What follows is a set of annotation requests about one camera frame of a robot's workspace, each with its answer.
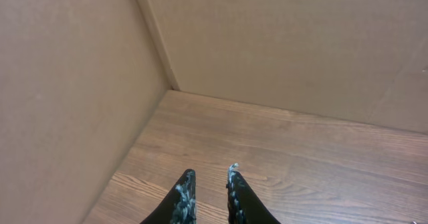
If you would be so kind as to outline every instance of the brown wood plank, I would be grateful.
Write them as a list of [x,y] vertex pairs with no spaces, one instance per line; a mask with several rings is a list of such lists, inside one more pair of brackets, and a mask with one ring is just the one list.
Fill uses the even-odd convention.
[[139,223],[187,168],[226,223],[234,162],[282,223],[428,221],[428,136],[170,91],[85,223]]

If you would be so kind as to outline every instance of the cardboard wall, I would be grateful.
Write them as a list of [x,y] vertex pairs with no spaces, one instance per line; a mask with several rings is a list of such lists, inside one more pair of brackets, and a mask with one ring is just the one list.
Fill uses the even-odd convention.
[[80,223],[168,86],[135,0],[0,0],[0,223]]
[[180,90],[428,132],[428,0],[146,0]]

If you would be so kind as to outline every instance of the beige wall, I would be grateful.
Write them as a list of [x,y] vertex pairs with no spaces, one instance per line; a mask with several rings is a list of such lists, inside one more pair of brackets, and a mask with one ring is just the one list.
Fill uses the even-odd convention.
[[0,223],[79,223],[167,86],[134,0],[0,0]]
[[428,132],[428,0],[147,0],[185,92]]

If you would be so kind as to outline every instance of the wall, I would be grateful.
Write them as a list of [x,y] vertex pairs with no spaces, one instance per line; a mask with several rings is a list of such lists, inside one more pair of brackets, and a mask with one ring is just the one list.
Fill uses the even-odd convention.
[[428,132],[428,0],[146,2],[182,91]]
[[0,0],[0,223],[80,223],[167,87],[135,0]]

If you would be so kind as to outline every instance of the wooden floor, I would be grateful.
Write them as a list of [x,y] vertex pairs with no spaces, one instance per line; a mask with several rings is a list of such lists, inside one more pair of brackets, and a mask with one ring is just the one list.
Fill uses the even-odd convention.
[[281,223],[428,223],[428,136],[170,91],[84,223],[139,223],[187,168],[227,223],[227,167]]

